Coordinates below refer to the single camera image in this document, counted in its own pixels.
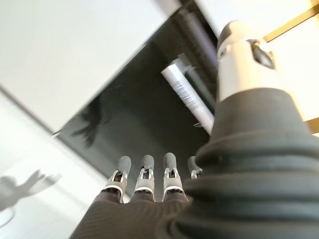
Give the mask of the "dark right robot hand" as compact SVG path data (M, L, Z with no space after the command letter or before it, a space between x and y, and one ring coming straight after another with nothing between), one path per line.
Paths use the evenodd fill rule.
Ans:
M164 155L163 200L154 201L154 159L145 156L123 203L131 161L119 167L73 239L316 239L319 139L282 86L273 52L243 22L217 44L218 93L210 140L180 180Z

